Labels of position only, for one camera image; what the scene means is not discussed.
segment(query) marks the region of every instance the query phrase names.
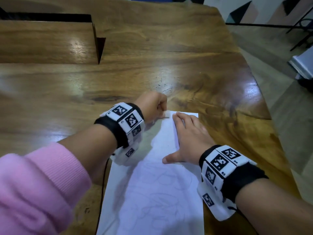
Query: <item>patterned wall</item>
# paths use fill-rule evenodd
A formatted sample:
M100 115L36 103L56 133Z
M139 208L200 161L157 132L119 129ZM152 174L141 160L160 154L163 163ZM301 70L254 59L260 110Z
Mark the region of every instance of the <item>patterned wall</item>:
M294 25L313 0L204 0L217 7L227 23Z

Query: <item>black triangle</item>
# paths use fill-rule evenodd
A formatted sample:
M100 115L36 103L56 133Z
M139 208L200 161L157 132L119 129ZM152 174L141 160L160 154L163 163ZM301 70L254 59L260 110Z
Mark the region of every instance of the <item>black triangle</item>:
M237 8L236 10L232 11L230 13L231 17L233 18L235 23L240 23L242 17L245 15L250 3L252 1L247 2L246 4L244 4L243 6Z
M295 6L298 4L300 0L284 0L283 6L286 15L289 15L290 12L295 8Z

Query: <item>wood grain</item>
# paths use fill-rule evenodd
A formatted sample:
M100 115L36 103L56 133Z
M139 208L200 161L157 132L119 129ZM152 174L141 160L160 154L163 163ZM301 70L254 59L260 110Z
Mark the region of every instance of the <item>wood grain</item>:
M0 21L0 63L98 64L92 23Z
M11 1L0 0L0 6L23 11ZM27 11L33 1L21 3ZM199 113L217 143L247 155L299 197L264 98L216 8L124 0L36 4L47 12L91 14L106 44L100 65L0 64L0 153L25 154L58 141L114 103L158 90L168 96L170 110ZM90 193L88 208L96 211L92 198L100 192ZM75 213L84 209L77 206ZM75 220L63 234L94 234L96 215ZM206 234L255 234L238 214L218 222L204 206L204 221Z

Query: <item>pink sweatshirt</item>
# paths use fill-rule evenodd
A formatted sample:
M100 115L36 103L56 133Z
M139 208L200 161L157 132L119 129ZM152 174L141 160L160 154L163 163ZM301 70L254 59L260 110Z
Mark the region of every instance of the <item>pink sweatshirt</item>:
M87 171L54 142L24 157L0 158L0 234L58 234L90 188Z

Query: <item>gray floor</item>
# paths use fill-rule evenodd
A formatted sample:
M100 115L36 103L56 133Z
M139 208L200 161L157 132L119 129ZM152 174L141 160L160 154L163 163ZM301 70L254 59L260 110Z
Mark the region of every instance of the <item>gray floor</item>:
M302 30L228 26L263 93L304 200L313 204L313 94L301 87L287 64L304 46L289 50Z

